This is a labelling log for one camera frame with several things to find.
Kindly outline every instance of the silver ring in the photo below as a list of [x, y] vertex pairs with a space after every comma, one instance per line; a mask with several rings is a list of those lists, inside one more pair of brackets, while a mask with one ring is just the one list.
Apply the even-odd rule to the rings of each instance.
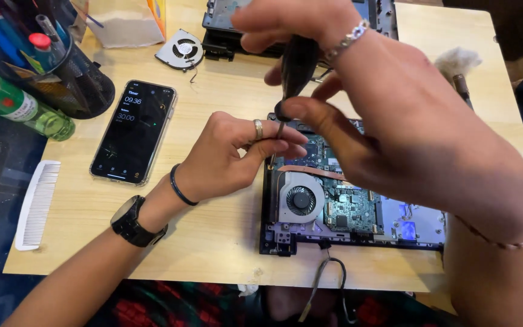
[[262, 121], [259, 119], [254, 119], [253, 124], [256, 126], [256, 141], [259, 141], [263, 138], [263, 127], [262, 127]]

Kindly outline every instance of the screwdriver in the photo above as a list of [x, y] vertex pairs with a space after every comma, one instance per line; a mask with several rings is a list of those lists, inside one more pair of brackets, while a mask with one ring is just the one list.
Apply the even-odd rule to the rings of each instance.
[[[319, 58], [320, 47], [316, 41], [292, 35], [282, 57], [282, 100], [274, 108], [275, 116], [280, 121], [276, 139], [282, 137], [284, 125], [292, 120], [282, 112], [282, 103], [300, 94], [314, 75]], [[271, 156], [269, 169], [273, 169], [274, 164], [275, 154]]]

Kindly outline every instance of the watch face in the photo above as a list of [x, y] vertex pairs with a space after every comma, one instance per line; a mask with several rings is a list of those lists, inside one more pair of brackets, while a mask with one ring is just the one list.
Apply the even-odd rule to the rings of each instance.
[[136, 200], [139, 198], [140, 196], [134, 196], [134, 197], [131, 197], [130, 199], [128, 199], [128, 201], [126, 201], [121, 207], [120, 209], [118, 209], [116, 211], [116, 213], [114, 214], [114, 216], [112, 216], [112, 219], [110, 220], [110, 224], [113, 224], [114, 222], [116, 222], [117, 220], [119, 220], [120, 218], [122, 218], [122, 216], [124, 216], [125, 213], [128, 212], [128, 210], [130, 210], [130, 208], [133, 206], [133, 204], [136, 202]]

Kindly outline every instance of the wooden table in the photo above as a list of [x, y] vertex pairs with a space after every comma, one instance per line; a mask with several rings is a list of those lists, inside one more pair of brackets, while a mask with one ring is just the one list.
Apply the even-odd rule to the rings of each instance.
[[[167, 1], [167, 33], [178, 28], [202, 38], [202, 0]], [[445, 50], [462, 46], [476, 50], [484, 63], [467, 79], [476, 113], [523, 155], [523, 127], [490, 15], [486, 12], [397, 4], [402, 41], [422, 49], [434, 60]], [[109, 226], [112, 214], [129, 197], [146, 194], [161, 176], [181, 162], [199, 136], [209, 115], [226, 111], [245, 119], [264, 118], [281, 98], [281, 89], [264, 85], [263, 75], [274, 60], [237, 55], [234, 62], [204, 60], [196, 83], [157, 61], [160, 45], [141, 49], [103, 49], [87, 34], [82, 50], [102, 64], [101, 71], [122, 92], [130, 79], [169, 85], [179, 101], [155, 162], [149, 185], [143, 188], [94, 180], [88, 174], [92, 157], [115, 104], [103, 115], [78, 121], [67, 141], [49, 141], [43, 159], [59, 160], [62, 169], [42, 244], [34, 251], [11, 248], [5, 273], [48, 274]], [[310, 85], [304, 92], [309, 94]], [[349, 117], [357, 117], [344, 94], [332, 101]], [[194, 282], [310, 286], [324, 258], [315, 244], [299, 243], [291, 258], [258, 254], [261, 170], [254, 184], [231, 196], [207, 201], [174, 219], [162, 240], [131, 278]], [[334, 246], [330, 253], [344, 261], [346, 287], [431, 292], [444, 283], [439, 254], [423, 250]], [[321, 287], [338, 287], [340, 268], [329, 265]]]

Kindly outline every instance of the timer app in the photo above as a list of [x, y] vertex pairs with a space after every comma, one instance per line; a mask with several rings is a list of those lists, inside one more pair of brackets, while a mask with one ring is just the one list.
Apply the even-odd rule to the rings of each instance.
[[92, 174], [140, 183], [156, 152], [173, 97], [169, 87], [129, 82], [94, 158]]

